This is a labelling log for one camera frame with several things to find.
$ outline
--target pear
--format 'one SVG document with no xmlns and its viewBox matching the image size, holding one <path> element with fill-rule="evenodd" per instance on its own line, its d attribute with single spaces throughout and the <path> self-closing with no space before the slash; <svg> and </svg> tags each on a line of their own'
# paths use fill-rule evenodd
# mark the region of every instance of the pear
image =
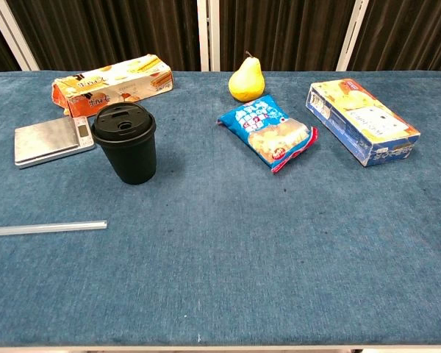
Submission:
<svg viewBox="0 0 441 353">
<path fill-rule="evenodd" d="M 265 78 L 259 60 L 246 52 L 248 57 L 229 80 L 230 94 L 239 101 L 253 101 L 263 94 Z"/>
</svg>

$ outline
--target snack box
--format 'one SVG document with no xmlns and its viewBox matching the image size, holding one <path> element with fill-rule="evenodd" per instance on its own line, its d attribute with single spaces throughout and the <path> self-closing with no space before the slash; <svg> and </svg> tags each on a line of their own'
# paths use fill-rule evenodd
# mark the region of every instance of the snack box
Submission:
<svg viewBox="0 0 441 353">
<path fill-rule="evenodd" d="M 312 83 L 306 106 L 364 167 L 407 158 L 420 137 L 353 79 Z"/>
<path fill-rule="evenodd" d="M 157 55 L 105 66 L 74 76 L 55 79 L 52 101 L 72 117 L 96 114 L 120 101 L 141 99 L 173 88 L 171 69 Z"/>
</svg>

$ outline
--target digital kitchen scale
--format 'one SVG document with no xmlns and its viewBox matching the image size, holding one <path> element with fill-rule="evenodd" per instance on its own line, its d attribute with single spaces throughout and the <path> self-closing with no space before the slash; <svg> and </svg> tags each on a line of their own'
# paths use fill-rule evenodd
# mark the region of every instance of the digital kitchen scale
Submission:
<svg viewBox="0 0 441 353">
<path fill-rule="evenodd" d="M 87 118 L 66 116 L 15 129 L 15 164 L 26 168 L 94 146 Z"/>
</svg>

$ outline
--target cup lid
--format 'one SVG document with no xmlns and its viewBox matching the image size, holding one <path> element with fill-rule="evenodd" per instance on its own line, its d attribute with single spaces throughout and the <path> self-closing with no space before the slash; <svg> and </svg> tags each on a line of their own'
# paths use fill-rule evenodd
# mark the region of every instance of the cup lid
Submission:
<svg viewBox="0 0 441 353">
<path fill-rule="evenodd" d="M 131 102 L 111 104 L 96 114 L 94 134 L 108 141 L 123 141 L 143 135 L 155 125 L 154 117 Z"/>
</svg>

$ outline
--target blue snack bag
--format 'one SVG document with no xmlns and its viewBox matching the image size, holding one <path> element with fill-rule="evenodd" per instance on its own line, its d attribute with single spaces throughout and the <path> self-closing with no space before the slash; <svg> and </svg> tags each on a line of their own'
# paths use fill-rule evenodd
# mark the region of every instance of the blue snack bag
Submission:
<svg viewBox="0 0 441 353">
<path fill-rule="evenodd" d="M 271 168 L 279 171 L 289 160 L 308 149 L 318 130 L 291 119 L 270 95 L 233 109 L 218 119 L 253 149 Z"/>
</svg>

